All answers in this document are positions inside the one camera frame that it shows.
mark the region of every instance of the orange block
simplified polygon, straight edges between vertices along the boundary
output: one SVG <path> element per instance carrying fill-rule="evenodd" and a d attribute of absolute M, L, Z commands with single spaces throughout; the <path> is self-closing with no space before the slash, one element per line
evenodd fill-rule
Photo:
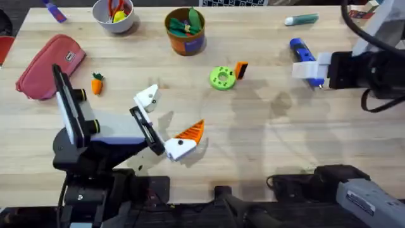
<path fill-rule="evenodd" d="M 246 62 L 246 61 L 239 61 L 236 63 L 235 76 L 236 76 L 237 80 L 242 79 L 243 75 L 241 75 L 241 77 L 239 75 L 241 73 L 240 70 L 242 69 L 243 66 L 245 66 L 245 69 L 246 69 L 247 64 L 248 64 L 248 62 Z"/>
<path fill-rule="evenodd" d="M 175 136 L 175 139 L 192 139 L 197 144 L 200 142 L 204 132 L 204 119 L 195 123 L 192 127 L 183 131 L 182 133 Z"/>

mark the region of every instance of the green gear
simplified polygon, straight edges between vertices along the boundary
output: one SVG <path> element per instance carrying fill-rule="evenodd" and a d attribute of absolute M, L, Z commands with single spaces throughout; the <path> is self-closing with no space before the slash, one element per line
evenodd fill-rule
<path fill-rule="evenodd" d="M 215 89 L 229 90 L 236 83 L 235 72 L 227 66 L 218 66 L 210 73 L 209 83 Z"/>

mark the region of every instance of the green marker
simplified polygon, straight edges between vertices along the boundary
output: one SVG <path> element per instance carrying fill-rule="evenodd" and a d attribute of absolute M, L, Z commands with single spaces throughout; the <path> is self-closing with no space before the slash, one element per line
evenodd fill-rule
<path fill-rule="evenodd" d="M 319 15 L 317 13 L 301 16 L 289 16 L 285 19 L 284 24 L 286 26 L 303 25 L 307 23 L 315 23 L 318 19 Z"/>

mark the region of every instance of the blue object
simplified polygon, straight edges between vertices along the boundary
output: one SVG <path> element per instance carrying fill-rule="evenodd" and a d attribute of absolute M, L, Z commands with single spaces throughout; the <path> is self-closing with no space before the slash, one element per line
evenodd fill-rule
<path fill-rule="evenodd" d="M 52 16 L 59 22 L 64 22 L 67 18 L 62 12 L 56 7 L 53 3 L 50 3 L 48 0 L 42 0 L 45 3 L 46 8 L 52 14 Z"/>
<path fill-rule="evenodd" d="M 315 57 L 309 51 L 301 38 L 294 38 L 290 41 L 290 48 L 298 61 L 315 61 Z M 306 79 L 311 87 L 322 87 L 325 79 Z"/>

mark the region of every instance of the orange toy carrot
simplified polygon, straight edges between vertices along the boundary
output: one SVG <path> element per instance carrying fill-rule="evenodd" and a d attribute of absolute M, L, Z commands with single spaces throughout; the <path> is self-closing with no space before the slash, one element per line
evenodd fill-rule
<path fill-rule="evenodd" d="M 104 77 L 100 73 L 93 73 L 93 77 L 94 79 L 91 80 L 91 89 L 95 95 L 98 95 L 103 89 Z"/>

